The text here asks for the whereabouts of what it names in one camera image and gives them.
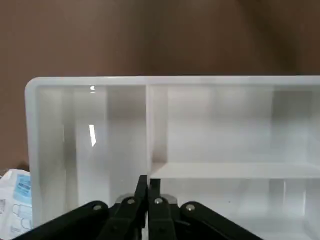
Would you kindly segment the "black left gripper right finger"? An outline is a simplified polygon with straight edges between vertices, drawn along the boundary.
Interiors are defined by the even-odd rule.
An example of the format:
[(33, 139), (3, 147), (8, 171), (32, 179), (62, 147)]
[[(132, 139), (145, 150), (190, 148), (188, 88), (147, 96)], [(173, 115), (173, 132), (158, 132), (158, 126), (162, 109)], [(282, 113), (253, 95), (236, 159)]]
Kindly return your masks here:
[(161, 194), (161, 180), (148, 187), (148, 238), (150, 240), (260, 240), (261, 238), (207, 206)]

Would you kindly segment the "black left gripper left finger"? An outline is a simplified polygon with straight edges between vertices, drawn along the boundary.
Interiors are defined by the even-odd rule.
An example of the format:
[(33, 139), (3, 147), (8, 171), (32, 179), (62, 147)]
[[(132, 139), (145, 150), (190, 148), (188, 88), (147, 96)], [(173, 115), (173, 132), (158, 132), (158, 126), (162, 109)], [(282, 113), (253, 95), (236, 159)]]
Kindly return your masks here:
[(112, 206), (91, 201), (17, 237), (19, 240), (139, 240), (146, 223), (148, 179)]

